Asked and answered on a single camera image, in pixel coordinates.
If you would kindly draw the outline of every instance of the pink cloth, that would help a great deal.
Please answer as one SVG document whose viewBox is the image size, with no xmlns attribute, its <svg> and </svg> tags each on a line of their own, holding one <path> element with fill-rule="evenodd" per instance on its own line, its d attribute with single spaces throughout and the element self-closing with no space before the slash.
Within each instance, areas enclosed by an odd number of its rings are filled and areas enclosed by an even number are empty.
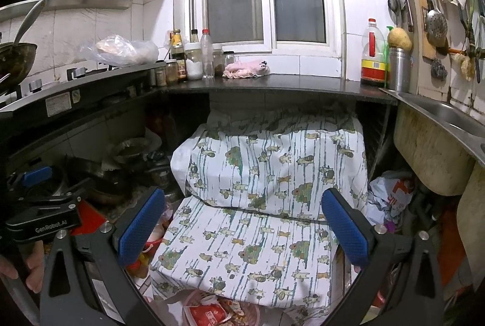
<svg viewBox="0 0 485 326">
<path fill-rule="evenodd" d="M 270 68 L 266 62 L 255 60 L 253 62 L 236 62 L 226 66 L 224 77 L 227 78 L 250 78 L 261 77 L 270 74 Z"/>
</svg>

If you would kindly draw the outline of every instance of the spice jar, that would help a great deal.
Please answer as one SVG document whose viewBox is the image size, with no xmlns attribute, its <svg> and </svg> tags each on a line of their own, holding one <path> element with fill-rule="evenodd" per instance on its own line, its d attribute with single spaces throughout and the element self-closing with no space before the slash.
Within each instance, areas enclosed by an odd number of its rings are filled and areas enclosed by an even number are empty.
<svg viewBox="0 0 485 326">
<path fill-rule="evenodd" d="M 182 46 L 182 36 L 180 36 L 180 29 L 175 29 L 172 34 L 172 48 L 180 48 Z"/>
<path fill-rule="evenodd" d="M 234 63 L 234 51 L 224 51 L 224 68 L 227 67 L 227 65 Z"/>
<path fill-rule="evenodd" d="M 185 51 L 183 47 L 172 48 L 172 59 L 177 61 L 179 70 L 179 81 L 187 80 L 187 72 L 185 69 Z"/>
<path fill-rule="evenodd" d="M 222 45 L 220 43 L 213 44 L 214 48 L 214 75 L 222 76 L 224 72 L 224 56 L 222 55 Z"/>
<path fill-rule="evenodd" d="M 179 81 L 179 66 L 176 59 L 168 59 L 165 67 L 166 80 L 168 85 L 177 84 Z"/>
<path fill-rule="evenodd" d="M 167 86 L 167 78 L 166 78 L 166 65 L 163 65 L 162 67 L 158 67 L 155 69 L 155 81 L 157 84 L 157 87 L 166 87 Z"/>
<path fill-rule="evenodd" d="M 204 75 L 202 69 L 202 49 L 199 42 L 190 42 L 185 44 L 185 69 L 189 80 L 201 79 Z"/>
</svg>

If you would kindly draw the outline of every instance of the white cloth with fish print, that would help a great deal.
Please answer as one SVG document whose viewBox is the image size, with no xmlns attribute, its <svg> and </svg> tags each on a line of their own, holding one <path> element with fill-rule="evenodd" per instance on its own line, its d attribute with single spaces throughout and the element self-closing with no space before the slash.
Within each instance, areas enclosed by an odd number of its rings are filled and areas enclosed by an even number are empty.
<svg viewBox="0 0 485 326">
<path fill-rule="evenodd" d="M 323 191 L 338 188 L 366 213 L 359 121 L 335 111 L 278 110 L 239 120 L 211 113 L 199 133 L 172 159 L 179 185 L 193 196 L 151 264 L 155 294 L 198 288 L 319 325 L 328 314 L 336 250 L 321 212 Z"/>
<path fill-rule="evenodd" d="M 187 189 L 210 205 L 319 220 L 323 191 L 335 187 L 366 214 L 362 126 L 349 113 L 216 113 L 192 144 Z"/>
<path fill-rule="evenodd" d="M 150 266 L 154 295 L 201 289 L 228 298 L 328 314 L 326 222 L 211 207 L 192 196 L 175 213 Z"/>
</svg>

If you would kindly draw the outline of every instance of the finger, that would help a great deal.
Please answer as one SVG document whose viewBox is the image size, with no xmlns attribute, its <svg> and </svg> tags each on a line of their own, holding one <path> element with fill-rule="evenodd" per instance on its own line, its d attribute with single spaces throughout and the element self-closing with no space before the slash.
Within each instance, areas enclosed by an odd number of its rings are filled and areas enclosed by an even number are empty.
<svg viewBox="0 0 485 326">
<path fill-rule="evenodd" d="M 38 266 L 31 271 L 30 275 L 25 280 L 25 283 L 27 284 L 27 287 L 31 291 L 35 293 L 39 293 L 42 288 L 43 280 L 44 280 L 44 267 Z"/>
<path fill-rule="evenodd" d="M 35 267 L 44 264 L 44 244 L 42 241 L 36 241 L 32 253 L 25 261 L 27 263 L 28 268 L 33 270 Z"/>
<path fill-rule="evenodd" d="M 4 274 L 11 279 L 17 279 L 18 273 L 12 263 L 0 255 L 0 274 Z"/>
</svg>

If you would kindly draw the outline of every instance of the stainless steel sink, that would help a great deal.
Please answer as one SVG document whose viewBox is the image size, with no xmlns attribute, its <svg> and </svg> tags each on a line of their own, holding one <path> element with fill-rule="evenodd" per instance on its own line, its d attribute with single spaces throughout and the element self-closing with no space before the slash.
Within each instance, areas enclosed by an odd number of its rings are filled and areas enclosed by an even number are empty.
<svg viewBox="0 0 485 326">
<path fill-rule="evenodd" d="M 381 89 L 441 126 L 485 167 L 485 126 L 455 108 L 424 96 Z"/>
<path fill-rule="evenodd" d="M 485 126 L 451 104 L 410 93 L 399 92 L 399 96 L 401 96 L 402 99 L 425 109 L 428 113 L 435 116 L 437 120 L 445 121 L 451 126 L 464 130 L 474 136 L 485 138 Z"/>
</svg>

